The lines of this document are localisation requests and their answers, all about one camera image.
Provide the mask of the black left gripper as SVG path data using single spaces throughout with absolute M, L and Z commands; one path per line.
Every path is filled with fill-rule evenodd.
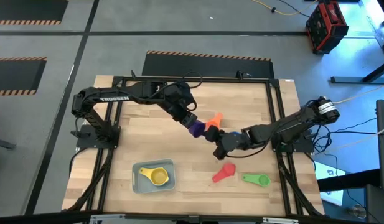
M 175 82 L 166 88 L 166 112 L 174 120 L 181 120 L 181 125 L 187 129 L 197 120 L 197 116 L 191 113 L 196 108 L 197 103 L 188 83 Z

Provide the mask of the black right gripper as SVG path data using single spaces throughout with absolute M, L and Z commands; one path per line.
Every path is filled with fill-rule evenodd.
M 213 155 L 218 160 L 223 160 L 229 152 L 235 149 L 245 151 L 251 148 L 251 139 L 246 132 L 227 133 L 224 130 L 219 130 L 216 126 L 210 126 L 206 130 L 205 139 L 216 145 Z

